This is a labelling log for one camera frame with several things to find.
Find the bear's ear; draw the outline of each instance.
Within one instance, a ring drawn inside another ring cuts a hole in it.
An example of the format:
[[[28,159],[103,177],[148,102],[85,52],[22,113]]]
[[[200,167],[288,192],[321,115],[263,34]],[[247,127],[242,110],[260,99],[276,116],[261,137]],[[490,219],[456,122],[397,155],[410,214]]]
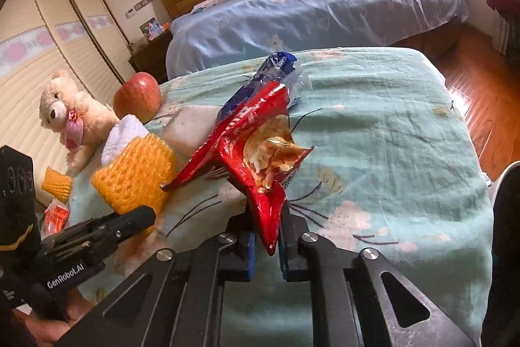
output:
[[[69,73],[67,72],[67,70],[60,70],[53,74],[53,79],[60,78],[60,77],[68,77],[68,76],[69,76]]]

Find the blue snack bag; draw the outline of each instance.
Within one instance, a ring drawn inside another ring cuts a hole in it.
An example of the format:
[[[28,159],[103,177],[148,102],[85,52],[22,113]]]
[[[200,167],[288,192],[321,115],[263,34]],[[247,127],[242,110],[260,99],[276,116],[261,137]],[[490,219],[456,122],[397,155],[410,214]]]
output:
[[[215,124],[235,112],[239,105],[257,94],[270,81],[279,81],[287,86],[290,99],[288,107],[292,106],[299,98],[298,94],[305,84],[300,70],[294,65],[296,61],[296,57],[287,52],[276,52],[267,57],[255,75],[222,106]]]

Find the nightstand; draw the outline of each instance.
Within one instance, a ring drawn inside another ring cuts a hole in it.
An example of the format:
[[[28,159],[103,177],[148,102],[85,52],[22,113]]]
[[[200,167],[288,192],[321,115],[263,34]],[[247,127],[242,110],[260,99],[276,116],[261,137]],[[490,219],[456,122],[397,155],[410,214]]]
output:
[[[128,62],[137,73],[140,71],[149,73],[155,77],[159,84],[167,82],[166,51],[172,39],[172,32],[166,30],[146,46],[134,52]]]

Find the human hand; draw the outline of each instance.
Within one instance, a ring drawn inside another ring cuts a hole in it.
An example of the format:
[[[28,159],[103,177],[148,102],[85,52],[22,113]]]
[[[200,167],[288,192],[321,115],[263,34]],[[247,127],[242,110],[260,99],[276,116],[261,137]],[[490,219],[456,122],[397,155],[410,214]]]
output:
[[[40,347],[52,347],[63,334],[77,324],[92,309],[92,305],[81,295],[80,290],[73,289],[67,299],[66,313],[69,320],[65,323],[60,320],[39,319],[34,311],[30,315],[15,309],[13,312],[20,322],[29,330]]]

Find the red snack bag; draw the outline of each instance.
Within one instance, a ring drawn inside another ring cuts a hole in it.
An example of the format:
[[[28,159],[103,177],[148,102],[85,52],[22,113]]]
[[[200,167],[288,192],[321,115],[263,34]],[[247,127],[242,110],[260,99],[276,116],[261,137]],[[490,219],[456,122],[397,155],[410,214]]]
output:
[[[43,237],[48,237],[59,233],[63,230],[67,219],[69,218],[69,210],[60,201],[53,199],[49,207],[45,209],[45,219],[43,221]]]
[[[285,192],[280,182],[312,151],[294,144],[285,85],[266,84],[221,123],[165,190],[183,184],[207,165],[220,163],[249,199],[258,233],[273,255]]]

